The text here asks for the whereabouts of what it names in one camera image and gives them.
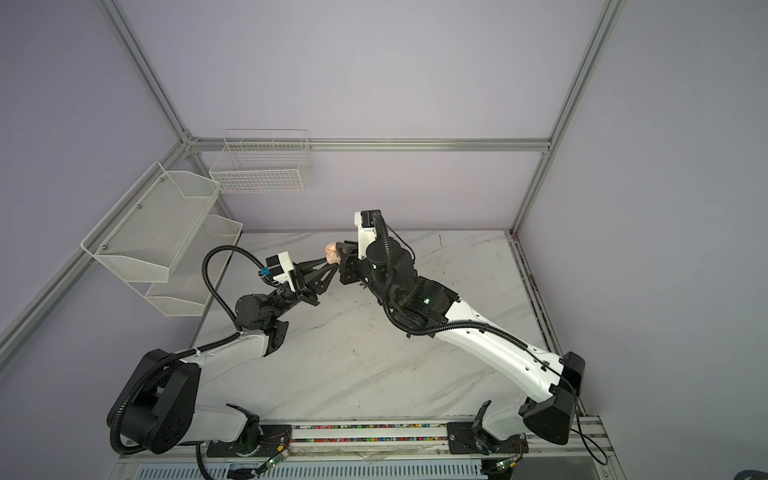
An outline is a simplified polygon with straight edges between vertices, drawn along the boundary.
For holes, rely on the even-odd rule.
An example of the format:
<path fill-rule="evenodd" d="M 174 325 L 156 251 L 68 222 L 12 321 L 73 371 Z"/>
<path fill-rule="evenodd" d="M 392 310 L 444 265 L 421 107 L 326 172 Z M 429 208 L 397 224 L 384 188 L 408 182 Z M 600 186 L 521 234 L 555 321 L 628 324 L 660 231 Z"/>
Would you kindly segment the pink round charging case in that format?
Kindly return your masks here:
<path fill-rule="evenodd" d="M 328 264 L 339 264 L 341 262 L 337 245 L 335 243 L 331 243 L 327 245 L 325 249 L 325 254 L 326 254 L 326 262 Z"/>

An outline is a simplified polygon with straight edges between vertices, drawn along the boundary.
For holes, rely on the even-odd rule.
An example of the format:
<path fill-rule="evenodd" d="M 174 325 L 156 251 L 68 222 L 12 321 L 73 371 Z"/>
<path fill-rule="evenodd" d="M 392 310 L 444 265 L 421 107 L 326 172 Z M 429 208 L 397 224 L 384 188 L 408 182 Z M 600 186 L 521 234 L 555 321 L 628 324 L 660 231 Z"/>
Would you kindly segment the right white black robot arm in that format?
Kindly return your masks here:
<path fill-rule="evenodd" d="M 358 251 L 337 242 L 326 259 L 339 267 L 343 283 L 361 282 L 382 306 L 387 320 L 408 337 L 430 337 L 480 359 L 524 393 L 524 398 L 492 409 L 484 403 L 475 417 L 481 451 L 519 433 L 530 432 L 565 445 L 579 422 L 577 406 L 586 368 L 575 352 L 563 355 L 536 347 L 494 324 L 447 286 L 418 275 L 411 253 L 394 238 Z"/>

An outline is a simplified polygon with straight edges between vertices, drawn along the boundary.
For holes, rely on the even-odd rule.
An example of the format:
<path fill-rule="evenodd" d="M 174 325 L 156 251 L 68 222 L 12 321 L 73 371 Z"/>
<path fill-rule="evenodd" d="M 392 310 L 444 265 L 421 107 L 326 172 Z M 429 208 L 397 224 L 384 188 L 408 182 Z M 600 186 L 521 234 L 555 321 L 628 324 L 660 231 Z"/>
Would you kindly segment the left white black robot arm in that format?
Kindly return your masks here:
<path fill-rule="evenodd" d="M 294 264 L 278 274 L 272 292 L 236 302 L 235 333 L 181 352 L 146 353 L 108 413 L 113 451 L 162 454 L 178 445 L 219 442 L 240 456 L 256 452 L 264 441 L 259 416 L 234 403 L 206 405 L 200 390 L 239 361 L 275 353 L 289 326 L 282 315 L 301 303 L 318 305 L 338 269 L 325 259 Z"/>

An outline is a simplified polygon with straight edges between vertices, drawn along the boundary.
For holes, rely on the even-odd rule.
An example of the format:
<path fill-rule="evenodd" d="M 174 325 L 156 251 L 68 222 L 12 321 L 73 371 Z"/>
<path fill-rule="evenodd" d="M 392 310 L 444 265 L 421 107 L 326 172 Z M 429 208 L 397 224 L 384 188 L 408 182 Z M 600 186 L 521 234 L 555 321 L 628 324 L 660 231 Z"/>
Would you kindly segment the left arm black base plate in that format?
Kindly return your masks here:
<path fill-rule="evenodd" d="M 207 447 L 210 458 L 267 458 L 287 449 L 292 438 L 290 424 L 251 426 L 235 441 L 213 442 Z"/>

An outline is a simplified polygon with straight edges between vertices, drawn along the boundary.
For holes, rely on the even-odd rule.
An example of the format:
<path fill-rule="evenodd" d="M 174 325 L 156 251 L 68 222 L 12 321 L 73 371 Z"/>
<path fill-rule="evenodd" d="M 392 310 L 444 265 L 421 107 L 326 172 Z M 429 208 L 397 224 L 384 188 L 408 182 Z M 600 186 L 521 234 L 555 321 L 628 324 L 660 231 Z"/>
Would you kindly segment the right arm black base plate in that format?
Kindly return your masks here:
<path fill-rule="evenodd" d="M 451 454 L 526 454 L 529 452 L 524 435 L 513 435 L 507 440 L 498 440 L 472 422 L 449 422 L 446 424 L 448 449 Z"/>

